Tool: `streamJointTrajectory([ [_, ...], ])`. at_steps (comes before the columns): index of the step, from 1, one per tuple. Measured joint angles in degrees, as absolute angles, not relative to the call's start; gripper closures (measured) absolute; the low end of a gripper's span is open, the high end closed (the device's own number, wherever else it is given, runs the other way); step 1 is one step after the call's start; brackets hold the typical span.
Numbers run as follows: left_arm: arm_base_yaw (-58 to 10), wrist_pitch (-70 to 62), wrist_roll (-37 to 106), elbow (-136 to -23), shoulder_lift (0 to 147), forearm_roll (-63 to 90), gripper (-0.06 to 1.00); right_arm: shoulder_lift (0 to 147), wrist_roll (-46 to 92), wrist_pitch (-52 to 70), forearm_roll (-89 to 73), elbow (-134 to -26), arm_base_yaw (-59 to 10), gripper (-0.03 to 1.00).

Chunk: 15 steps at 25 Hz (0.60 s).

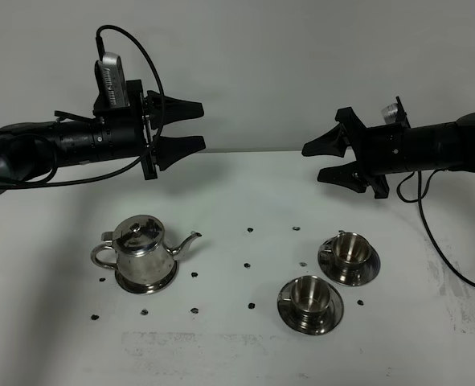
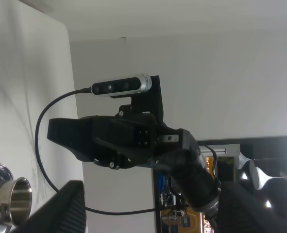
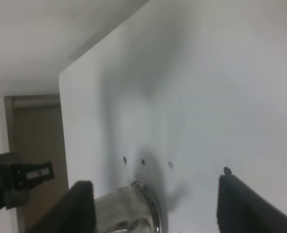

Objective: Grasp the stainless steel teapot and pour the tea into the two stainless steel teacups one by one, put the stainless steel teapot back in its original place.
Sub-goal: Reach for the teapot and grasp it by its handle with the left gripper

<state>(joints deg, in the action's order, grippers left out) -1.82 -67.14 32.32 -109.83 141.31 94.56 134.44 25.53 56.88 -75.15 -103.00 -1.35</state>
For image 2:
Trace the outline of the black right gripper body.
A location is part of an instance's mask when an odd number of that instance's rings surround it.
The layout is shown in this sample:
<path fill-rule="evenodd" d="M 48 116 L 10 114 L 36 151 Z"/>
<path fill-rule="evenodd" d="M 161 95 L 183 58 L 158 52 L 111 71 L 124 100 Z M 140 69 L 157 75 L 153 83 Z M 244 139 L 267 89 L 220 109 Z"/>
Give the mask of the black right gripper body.
<path fill-rule="evenodd" d="M 87 116 L 80 119 L 52 118 L 47 138 L 71 151 L 82 162 L 111 162 L 121 169 L 152 167 L 159 157 L 178 146 L 165 144 L 162 136 L 180 135 L 157 121 L 153 114 Z"/>

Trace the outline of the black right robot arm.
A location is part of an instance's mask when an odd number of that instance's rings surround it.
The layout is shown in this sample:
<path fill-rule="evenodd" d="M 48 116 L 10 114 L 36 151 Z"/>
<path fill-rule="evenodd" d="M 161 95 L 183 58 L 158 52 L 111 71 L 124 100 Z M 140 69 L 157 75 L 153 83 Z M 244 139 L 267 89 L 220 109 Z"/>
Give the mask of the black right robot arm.
<path fill-rule="evenodd" d="M 190 208 L 217 233 L 287 233 L 287 221 L 234 182 L 209 173 L 199 144 L 152 114 L 52 118 L 47 138 L 83 162 L 112 169 L 142 166 L 169 175 Z"/>

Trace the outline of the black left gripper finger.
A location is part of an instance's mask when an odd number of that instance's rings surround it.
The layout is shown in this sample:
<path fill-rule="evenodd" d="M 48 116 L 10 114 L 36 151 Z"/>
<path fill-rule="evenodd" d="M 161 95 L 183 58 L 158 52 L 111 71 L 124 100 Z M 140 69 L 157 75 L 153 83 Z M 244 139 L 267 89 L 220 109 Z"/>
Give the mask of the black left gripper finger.
<path fill-rule="evenodd" d="M 17 227 L 18 233 L 84 233 L 84 184 L 69 181 L 46 204 Z"/>

